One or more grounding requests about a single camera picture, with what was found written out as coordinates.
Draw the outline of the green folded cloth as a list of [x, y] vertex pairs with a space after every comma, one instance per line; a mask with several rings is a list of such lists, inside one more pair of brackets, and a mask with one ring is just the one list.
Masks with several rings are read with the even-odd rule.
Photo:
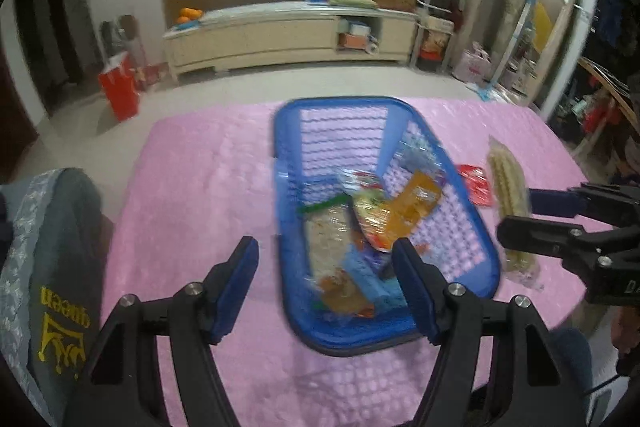
[[341, 6], [342, 8], [356, 8], [377, 10], [378, 4], [373, 0], [329, 0], [331, 6]]

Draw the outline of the white metal shelf rack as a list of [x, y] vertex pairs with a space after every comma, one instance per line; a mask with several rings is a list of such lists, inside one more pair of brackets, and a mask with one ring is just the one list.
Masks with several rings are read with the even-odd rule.
[[416, 34], [410, 67], [423, 72], [448, 69], [463, 24], [465, 0], [416, 0]]

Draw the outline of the pink quilted table cover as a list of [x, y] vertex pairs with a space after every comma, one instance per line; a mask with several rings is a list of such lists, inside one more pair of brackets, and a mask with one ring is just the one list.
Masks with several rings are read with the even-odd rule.
[[[405, 98], [455, 164], [480, 165], [488, 136], [518, 158], [529, 185], [565, 190], [585, 181], [531, 110], [473, 101]], [[393, 426], [418, 408], [437, 349], [426, 339], [356, 358], [307, 348], [288, 328], [278, 281], [272, 115], [276, 103], [213, 106], [160, 120], [132, 170], [108, 254], [106, 317], [122, 294], [172, 296], [226, 260], [244, 235], [259, 265], [232, 333], [213, 347], [242, 426]], [[540, 260], [541, 291], [510, 280], [497, 299], [532, 298], [550, 327], [582, 301], [585, 286], [560, 260]]]

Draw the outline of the pink shopping bag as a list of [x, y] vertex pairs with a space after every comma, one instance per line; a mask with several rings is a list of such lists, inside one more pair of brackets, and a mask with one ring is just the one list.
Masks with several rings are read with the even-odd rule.
[[471, 49], [463, 51], [452, 75], [465, 83], [483, 84], [490, 71], [489, 54], [478, 42], [473, 42]]

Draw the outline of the red snack packet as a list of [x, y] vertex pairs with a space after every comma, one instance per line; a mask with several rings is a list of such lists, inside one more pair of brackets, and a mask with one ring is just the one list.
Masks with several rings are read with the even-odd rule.
[[491, 192], [487, 172], [483, 167], [462, 164], [457, 165], [457, 170], [473, 205], [484, 208], [494, 205], [494, 195]]

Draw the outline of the grey printed cushion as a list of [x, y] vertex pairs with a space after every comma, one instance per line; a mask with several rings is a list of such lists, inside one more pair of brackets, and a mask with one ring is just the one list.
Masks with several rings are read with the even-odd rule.
[[100, 330], [104, 265], [100, 193], [80, 169], [1, 187], [1, 358], [49, 426]]

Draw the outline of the green cracker packet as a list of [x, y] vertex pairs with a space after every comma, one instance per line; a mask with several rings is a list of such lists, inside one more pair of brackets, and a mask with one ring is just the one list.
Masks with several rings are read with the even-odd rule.
[[338, 277], [352, 246], [347, 197], [338, 195], [302, 208], [310, 274], [316, 285]]

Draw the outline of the oranges on blue plate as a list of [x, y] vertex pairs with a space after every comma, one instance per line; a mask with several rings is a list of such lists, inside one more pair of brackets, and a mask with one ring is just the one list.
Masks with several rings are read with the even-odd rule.
[[204, 12], [198, 9], [183, 8], [175, 22], [175, 30], [186, 30], [198, 27]]

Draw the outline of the orange snack packet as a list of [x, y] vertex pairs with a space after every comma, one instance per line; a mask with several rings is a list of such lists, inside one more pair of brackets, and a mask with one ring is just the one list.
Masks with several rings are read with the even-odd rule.
[[413, 173], [404, 189], [393, 199], [380, 202], [372, 210], [369, 243], [389, 253], [393, 243], [408, 237], [419, 222], [428, 217], [442, 198], [442, 188], [428, 174]]

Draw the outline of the blue handled mop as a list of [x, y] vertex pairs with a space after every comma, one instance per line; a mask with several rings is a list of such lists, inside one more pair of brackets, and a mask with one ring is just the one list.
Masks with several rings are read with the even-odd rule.
[[530, 19], [530, 12], [535, 6], [537, 0], [526, 0], [523, 6], [520, 17], [518, 18], [518, 22], [514, 28], [513, 34], [504, 49], [502, 57], [498, 62], [497, 67], [492, 74], [488, 85], [485, 88], [480, 88], [477, 90], [477, 94], [483, 102], [489, 102], [494, 98], [495, 87], [506, 70], [506, 65], [511, 60], [511, 56], [515, 50], [516, 45], [521, 39], [521, 34]]

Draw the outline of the red paper bag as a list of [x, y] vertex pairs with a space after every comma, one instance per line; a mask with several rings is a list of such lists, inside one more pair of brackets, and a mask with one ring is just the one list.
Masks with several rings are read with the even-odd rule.
[[120, 52], [110, 57], [99, 73], [99, 83], [111, 104], [115, 118], [125, 121], [139, 113], [139, 95], [128, 52]]

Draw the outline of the blue plastic basket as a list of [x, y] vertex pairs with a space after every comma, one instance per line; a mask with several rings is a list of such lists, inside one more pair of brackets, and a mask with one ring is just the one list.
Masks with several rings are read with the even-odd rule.
[[302, 98], [272, 129], [283, 308], [308, 347], [352, 357], [416, 337], [390, 259], [401, 237], [446, 280], [495, 295], [498, 251], [411, 105]]

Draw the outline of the cream TV cabinet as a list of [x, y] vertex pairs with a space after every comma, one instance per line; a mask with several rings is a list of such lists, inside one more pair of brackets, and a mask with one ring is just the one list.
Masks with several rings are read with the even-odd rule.
[[250, 4], [207, 12], [164, 35], [171, 75], [271, 65], [390, 62], [406, 65], [416, 21], [407, 12], [303, 1]]

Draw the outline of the standing wooden mirror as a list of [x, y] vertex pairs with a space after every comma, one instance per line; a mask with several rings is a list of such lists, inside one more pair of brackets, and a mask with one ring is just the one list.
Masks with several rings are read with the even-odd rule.
[[576, 0], [528, 0], [513, 58], [518, 75], [512, 90], [516, 104], [527, 106], [537, 98], [559, 57]]

